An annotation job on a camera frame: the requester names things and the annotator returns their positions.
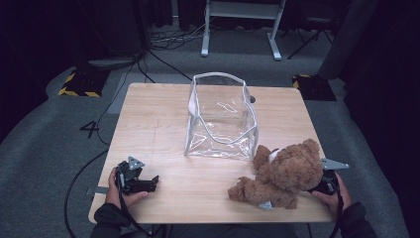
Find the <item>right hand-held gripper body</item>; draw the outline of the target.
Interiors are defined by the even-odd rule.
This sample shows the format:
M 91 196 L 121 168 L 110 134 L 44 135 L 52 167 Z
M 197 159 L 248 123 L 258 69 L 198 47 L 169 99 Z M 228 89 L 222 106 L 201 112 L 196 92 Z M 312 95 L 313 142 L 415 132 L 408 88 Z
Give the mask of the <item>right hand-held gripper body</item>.
M 321 181 L 315 187 L 309 189 L 309 192 L 317 190 L 322 193 L 332 195 L 338 190 L 339 187 L 335 171 L 348 169 L 350 165 L 336 162 L 330 159 L 322 159 L 321 163 L 323 169 Z

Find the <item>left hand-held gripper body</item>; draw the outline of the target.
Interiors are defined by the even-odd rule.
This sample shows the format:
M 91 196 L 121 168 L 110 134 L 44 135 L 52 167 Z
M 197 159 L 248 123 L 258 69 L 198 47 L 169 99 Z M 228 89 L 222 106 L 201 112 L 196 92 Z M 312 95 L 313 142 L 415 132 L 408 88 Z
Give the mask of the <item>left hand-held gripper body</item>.
M 117 187 L 125 194 L 144 191 L 144 185 L 139 180 L 139 175 L 145 164 L 129 156 L 126 161 L 117 167 Z

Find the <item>brown teddy bear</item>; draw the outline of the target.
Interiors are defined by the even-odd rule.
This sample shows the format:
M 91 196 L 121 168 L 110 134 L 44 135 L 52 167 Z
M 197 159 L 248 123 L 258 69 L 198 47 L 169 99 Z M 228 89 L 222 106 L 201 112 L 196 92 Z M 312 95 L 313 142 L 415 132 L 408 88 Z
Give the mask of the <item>brown teddy bear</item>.
M 259 145 L 252 163 L 256 176 L 239 178 L 228 189 L 231 200 L 295 209 L 298 194 L 317 186 L 323 175 L 320 146 L 313 139 L 273 151 Z

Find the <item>clear plastic bag white trim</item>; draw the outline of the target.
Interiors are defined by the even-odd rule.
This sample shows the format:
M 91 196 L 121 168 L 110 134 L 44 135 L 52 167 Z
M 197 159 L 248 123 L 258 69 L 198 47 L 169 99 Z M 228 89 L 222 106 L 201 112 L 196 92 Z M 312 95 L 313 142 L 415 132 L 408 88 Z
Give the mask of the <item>clear plastic bag white trim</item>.
M 247 83 L 226 72 L 193 76 L 184 155 L 251 161 L 259 139 Z

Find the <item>person's right hand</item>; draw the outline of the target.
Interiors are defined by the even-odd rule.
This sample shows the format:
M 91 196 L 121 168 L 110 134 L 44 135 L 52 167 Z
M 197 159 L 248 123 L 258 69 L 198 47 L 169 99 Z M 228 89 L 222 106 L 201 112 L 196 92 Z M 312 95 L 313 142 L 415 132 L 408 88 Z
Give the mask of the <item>person's right hand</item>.
M 345 211 L 347 208 L 349 208 L 353 204 L 353 201 L 352 201 L 352 198 L 350 196 L 348 189 L 346 188 L 341 178 L 338 178 L 338 183 L 340 187 L 341 197 L 343 199 L 342 211 Z M 312 191 L 311 194 L 315 196 L 317 199 L 319 199 L 321 202 L 325 203 L 334 214 L 338 213 L 339 198 L 337 194 L 329 195 L 329 194 L 325 194 L 317 190 Z

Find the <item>person's left hand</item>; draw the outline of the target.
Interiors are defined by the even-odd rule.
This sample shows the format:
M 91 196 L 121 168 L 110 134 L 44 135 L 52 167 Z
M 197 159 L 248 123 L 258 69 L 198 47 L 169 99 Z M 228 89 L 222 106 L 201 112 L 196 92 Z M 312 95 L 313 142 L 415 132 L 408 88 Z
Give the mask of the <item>person's left hand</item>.
M 119 189 L 116 186 L 116 169 L 113 169 L 110 173 L 110 176 L 108 177 L 108 191 L 106 194 L 105 202 L 106 203 L 112 203 L 118 208 L 121 207 L 121 201 L 120 201 L 120 195 L 119 195 Z M 133 193 L 130 195 L 123 195 L 123 199 L 127 206 L 132 206 L 139 202 L 140 200 L 146 198 L 149 194 L 146 191 L 141 191 L 138 193 Z

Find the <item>yellow black striped floor plate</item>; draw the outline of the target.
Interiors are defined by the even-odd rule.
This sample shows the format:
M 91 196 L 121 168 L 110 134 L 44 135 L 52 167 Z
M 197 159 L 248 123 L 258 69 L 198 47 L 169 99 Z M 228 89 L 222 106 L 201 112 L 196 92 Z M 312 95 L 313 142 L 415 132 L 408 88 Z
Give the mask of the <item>yellow black striped floor plate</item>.
M 74 69 L 66 78 L 58 95 L 101 97 L 109 74 L 109 70 Z
M 318 75 L 295 74 L 292 85 L 300 91 L 304 100 L 336 101 L 329 82 Z

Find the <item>black tripod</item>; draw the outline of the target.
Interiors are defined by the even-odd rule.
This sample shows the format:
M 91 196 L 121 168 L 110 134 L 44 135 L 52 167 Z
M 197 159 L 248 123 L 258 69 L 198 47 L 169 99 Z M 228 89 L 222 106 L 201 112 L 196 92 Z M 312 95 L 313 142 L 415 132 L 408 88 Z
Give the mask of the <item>black tripod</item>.
M 327 30 L 333 27 L 332 18 L 317 18 L 317 17 L 301 17 L 299 19 L 299 25 L 296 27 L 298 35 L 301 36 L 300 31 L 305 30 L 307 32 L 314 31 L 314 34 L 307 40 L 302 39 L 303 44 L 291 53 L 287 58 L 291 60 L 296 54 L 298 54 L 303 48 L 305 48 L 310 42 L 318 39 L 321 33 L 324 33 L 327 40 L 333 43 L 331 38 L 327 34 Z

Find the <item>white metal stand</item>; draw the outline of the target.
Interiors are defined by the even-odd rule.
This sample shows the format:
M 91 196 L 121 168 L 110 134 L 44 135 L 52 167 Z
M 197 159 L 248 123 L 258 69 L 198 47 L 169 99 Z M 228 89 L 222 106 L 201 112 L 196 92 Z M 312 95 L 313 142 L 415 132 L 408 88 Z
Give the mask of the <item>white metal stand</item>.
M 261 3 L 244 3 L 244 2 L 221 2 L 219 0 L 206 0 L 204 10 L 204 35 L 202 40 L 201 55 L 207 57 L 209 55 L 210 42 L 210 18 L 211 17 L 227 17 L 227 18 L 245 18 L 273 20 L 273 26 L 269 33 L 266 34 L 269 46 L 275 60 L 281 60 L 282 56 L 275 38 L 283 15 L 286 0 L 279 0 L 275 4 Z

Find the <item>grey metal table bracket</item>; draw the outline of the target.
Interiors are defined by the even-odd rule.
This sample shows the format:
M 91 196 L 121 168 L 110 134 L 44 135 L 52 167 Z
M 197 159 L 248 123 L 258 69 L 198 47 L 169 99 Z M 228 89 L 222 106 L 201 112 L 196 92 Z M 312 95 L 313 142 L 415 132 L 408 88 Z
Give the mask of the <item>grey metal table bracket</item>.
M 94 195 L 95 193 L 106 194 L 108 192 L 108 187 L 96 186 L 88 187 L 85 191 L 85 194 Z

